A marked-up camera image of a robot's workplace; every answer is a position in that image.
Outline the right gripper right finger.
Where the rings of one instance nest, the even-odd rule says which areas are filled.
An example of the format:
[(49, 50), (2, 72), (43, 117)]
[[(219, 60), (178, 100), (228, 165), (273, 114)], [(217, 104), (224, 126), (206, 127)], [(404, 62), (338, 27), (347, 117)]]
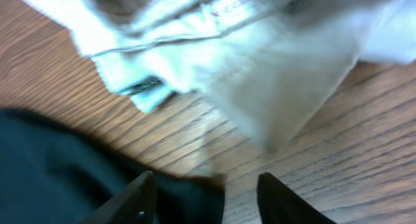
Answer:
[(262, 224), (335, 224), (271, 173), (258, 176), (256, 192)]

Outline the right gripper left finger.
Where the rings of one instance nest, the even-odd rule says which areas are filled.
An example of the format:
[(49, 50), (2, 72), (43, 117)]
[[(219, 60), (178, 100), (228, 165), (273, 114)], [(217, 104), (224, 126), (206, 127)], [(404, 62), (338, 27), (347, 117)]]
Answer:
[(153, 173), (145, 171), (81, 224), (152, 224), (156, 204), (157, 186)]

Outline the black t-shirt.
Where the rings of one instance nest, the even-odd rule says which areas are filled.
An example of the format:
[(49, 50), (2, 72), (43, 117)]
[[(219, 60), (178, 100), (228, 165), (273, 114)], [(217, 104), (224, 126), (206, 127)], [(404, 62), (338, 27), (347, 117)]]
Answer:
[(1, 222), (81, 223), (145, 171), (157, 186), (154, 223), (221, 223), (224, 190), (155, 171), (26, 110), (1, 111)]

